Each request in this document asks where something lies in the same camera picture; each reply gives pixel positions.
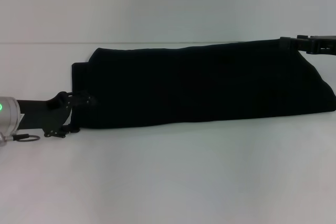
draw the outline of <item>white wall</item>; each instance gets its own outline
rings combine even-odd
[[[0,0],[0,95],[70,91],[71,64],[97,47],[335,35],[334,2]],[[305,57],[336,90],[336,57]],[[335,125],[324,113],[10,143],[0,223],[335,224]]]
[[[0,42],[237,41],[328,35],[335,0],[0,0]]]

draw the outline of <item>white table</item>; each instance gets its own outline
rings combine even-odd
[[[7,67],[23,53],[30,64],[10,83],[0,72],[3,92],[47,99],[69,90],[64,69],[98,46],[2,45]],[[336,90],[336,57],[306,58]],[[9,143],[0,149],[0,223],[334,224],[335,137],[336,113],[324,113]]]

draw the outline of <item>black fabric bag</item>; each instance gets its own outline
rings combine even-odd
[[[73,92],[96,104],[71,124],[93,129],[300,115],[336,110],[316,69],[279,40],[183,49],[97,49],[72,66]]]

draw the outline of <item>metal cylinder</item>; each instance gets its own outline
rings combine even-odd
[[[2,134],[0,132],[0,147],[5,146],[6,143],[7,143],[7,141],[6,141],[6,138],[5,138],[4,134]]]
[[[20,107],[13,97],[0,97],[0,132],[14,134],[20,123]]]

